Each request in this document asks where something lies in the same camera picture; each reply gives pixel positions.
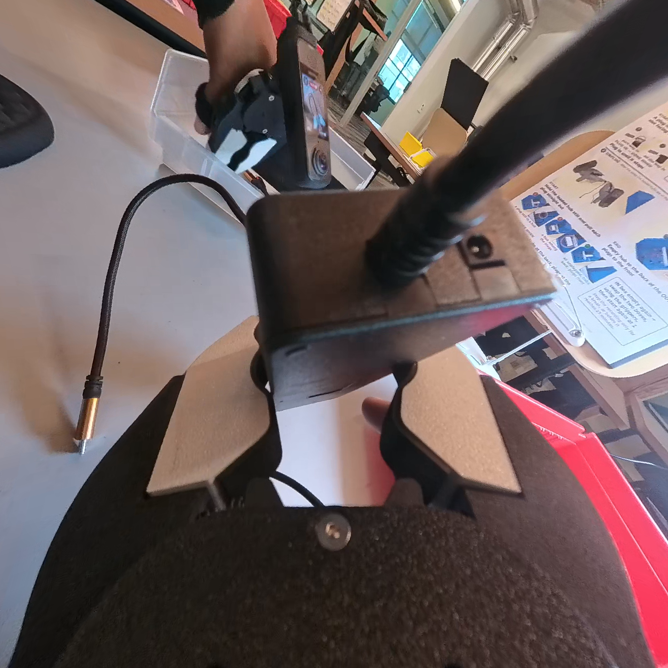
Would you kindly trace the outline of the clear plastic box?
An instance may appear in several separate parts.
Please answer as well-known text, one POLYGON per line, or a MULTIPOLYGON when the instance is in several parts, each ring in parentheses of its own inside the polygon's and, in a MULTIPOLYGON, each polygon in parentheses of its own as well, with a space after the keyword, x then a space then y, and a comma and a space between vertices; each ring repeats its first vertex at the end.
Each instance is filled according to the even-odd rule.
MULTIPOLYGON (((194 129, 194 96, 208 78, 203 57, 167 48, 151 104, 149 136, 162 150, 162 164, 175 173, 196 173, 219 182, 245 211, 263 193, 245 176, 233 173, 194 129)), ((375 169, 353 146, 330 128, 333 178, 348 190, 363 190, 375 169)))

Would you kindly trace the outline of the printed instruction sheet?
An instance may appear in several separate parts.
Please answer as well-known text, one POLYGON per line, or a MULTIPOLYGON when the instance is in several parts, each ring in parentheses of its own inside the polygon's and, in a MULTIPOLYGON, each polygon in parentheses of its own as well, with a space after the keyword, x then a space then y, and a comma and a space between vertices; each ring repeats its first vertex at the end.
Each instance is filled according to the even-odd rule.
POLYGON ((559 304, 608 367, 667 344, 667 105, 512 199, 559 304))

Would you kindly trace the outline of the cardboard box with black flap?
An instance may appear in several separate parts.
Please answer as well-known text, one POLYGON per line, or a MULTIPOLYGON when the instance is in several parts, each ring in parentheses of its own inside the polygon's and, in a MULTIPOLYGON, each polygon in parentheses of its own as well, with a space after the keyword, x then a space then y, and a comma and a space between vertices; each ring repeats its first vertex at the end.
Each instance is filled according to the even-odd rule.
POLYGON ((487 88, 487 79, 461 59, 453 59, 441 105, 432 113, 422 135, 423 148, 437 158, 451 158, 461 151, 487 88))

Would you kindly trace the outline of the black mesh pad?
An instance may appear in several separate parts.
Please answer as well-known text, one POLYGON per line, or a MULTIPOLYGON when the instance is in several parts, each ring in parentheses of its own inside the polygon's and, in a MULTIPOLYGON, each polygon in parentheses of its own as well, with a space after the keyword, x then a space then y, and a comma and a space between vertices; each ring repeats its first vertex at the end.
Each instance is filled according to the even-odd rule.
POLYGON ((1 168, 29 160, 54 142, 54 125, 44 107, 1 76, 1 168))

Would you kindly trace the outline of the window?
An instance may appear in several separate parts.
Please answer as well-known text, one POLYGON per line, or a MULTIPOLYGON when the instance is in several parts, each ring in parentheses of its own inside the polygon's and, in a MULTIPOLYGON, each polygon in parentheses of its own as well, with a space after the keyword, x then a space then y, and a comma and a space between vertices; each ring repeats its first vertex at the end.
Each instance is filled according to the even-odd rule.
POLYGON ((420 2, 377 75, 393 105, 403 96, 426 58, 422 41, 430 27, 429 12, 420 2))

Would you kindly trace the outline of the black usb hub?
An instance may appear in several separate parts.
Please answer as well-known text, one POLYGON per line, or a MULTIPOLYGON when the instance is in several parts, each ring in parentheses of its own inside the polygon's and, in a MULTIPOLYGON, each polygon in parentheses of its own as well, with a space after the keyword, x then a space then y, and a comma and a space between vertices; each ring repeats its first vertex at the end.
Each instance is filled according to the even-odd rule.
POLYGON ((548 303, 551 276, 508 202, 491 196, 449 223, 452 244, 406 285, 381 282, 372 238, 409 189, 323 190, 258 200, 246 234, 257 338, 276 410, 343 396, 548 303))

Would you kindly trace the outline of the person's left forearm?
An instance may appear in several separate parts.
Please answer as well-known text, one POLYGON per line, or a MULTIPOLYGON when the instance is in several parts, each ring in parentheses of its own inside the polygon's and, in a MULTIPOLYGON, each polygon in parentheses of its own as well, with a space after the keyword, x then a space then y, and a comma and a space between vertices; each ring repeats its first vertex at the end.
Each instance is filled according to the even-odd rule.
POLYGON ((220 20, 232 29, 255 28, 271 22, 263 1, 191 1, 201 28, 220 20))

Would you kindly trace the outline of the person's left hand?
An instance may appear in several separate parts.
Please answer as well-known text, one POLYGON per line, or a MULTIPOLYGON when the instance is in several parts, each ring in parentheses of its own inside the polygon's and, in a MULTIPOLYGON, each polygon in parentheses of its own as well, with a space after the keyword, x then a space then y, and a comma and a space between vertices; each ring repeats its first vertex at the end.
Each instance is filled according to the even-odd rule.
POLYGON ((201 29, 209 75, 196 90, 194 127, 199 134, 207 135, 220 99, 234 92, 250 72, 269 70, 276 63, 277 38, 268 23, 232 29, 217 20, 201 29))

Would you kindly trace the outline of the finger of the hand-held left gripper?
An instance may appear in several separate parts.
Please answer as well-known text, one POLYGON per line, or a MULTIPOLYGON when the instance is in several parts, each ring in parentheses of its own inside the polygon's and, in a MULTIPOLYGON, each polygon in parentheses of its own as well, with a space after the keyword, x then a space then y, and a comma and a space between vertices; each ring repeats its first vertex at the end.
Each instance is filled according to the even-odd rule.
POLYGON ((231 171, 241 174, 254 169, 275 149, 276 145, 274 139, 248 140, 231 155, 231 171))
POLYGON ((211 135, 211 152, 221 163, 247 163, 252 142, 238 130, 231 129, 225 138, 211 135))

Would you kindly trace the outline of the dark wooden table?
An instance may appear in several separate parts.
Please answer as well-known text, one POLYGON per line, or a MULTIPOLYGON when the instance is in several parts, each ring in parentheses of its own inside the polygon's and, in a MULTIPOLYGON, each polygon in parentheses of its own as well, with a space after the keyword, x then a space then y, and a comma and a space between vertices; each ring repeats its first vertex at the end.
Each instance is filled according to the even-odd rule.
POLYGON ((420 168, 366 113, 361 113, 361 120, 369 128, 369 134, 363 144, 373 157, 372 180, 383 172, 399 188, 412 185, 421 174, 420 168))

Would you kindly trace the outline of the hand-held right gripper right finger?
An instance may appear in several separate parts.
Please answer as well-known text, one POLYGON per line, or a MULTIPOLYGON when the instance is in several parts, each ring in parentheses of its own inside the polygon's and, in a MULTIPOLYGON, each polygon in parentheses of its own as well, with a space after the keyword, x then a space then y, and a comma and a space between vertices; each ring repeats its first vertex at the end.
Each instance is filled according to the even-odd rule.
POLYGON ((397 388, 380 453, 426 504, 464 504, 466 492, 521 498, 522 486, 478 370, 457 347, 393 365, 397 388))

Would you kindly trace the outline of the person's right hand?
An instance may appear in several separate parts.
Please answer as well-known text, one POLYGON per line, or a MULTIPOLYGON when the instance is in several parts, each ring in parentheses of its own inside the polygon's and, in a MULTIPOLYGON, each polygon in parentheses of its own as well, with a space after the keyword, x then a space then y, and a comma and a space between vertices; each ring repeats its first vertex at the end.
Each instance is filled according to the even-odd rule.
POLYGON ((382 431, 385 417, 390 408, 390 401, 380 399, 377 397, 366 397, 361 405, 361 413, 363 415, 366 425, 375 433, 379 434, 382 431))

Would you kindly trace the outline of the red plastic bin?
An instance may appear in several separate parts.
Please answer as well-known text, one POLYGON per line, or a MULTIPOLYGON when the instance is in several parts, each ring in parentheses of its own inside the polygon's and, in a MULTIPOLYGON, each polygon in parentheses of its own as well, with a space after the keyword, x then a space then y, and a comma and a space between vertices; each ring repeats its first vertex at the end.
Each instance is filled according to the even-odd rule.
POLYGON ((601 441, 480 375, 519 496, 469 491, 476 520, 538 567, 618 667, 667 666, 667 539, 601 441))

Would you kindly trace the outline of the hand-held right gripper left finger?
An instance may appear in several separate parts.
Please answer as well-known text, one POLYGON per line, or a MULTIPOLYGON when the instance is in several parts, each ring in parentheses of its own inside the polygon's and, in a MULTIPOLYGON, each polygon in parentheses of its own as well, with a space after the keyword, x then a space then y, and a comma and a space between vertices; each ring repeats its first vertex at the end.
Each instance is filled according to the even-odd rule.
POLYGON ((184 374, 149 479, 151 497, 202 490, 215 509, 236 505, 282 459, 257 316, 204 350, 184 374))

